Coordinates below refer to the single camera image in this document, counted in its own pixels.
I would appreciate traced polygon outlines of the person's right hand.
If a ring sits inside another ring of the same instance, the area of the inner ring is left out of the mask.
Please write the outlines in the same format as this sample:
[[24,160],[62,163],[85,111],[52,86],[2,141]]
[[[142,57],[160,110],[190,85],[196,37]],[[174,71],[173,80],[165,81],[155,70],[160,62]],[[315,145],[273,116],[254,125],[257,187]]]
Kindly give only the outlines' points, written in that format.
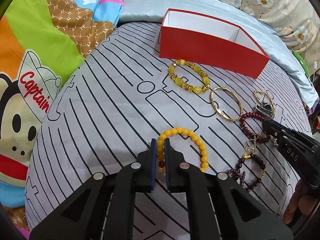
[[311,211],[316,206],[318,199],[303,193],[304,188],[305,185],[300,179],[296,184],[295,192],[283,214],[282,222],[284,224],[289,224],[293,220],[294,213],[297,209],[299,209],[303,215],[310,215]]

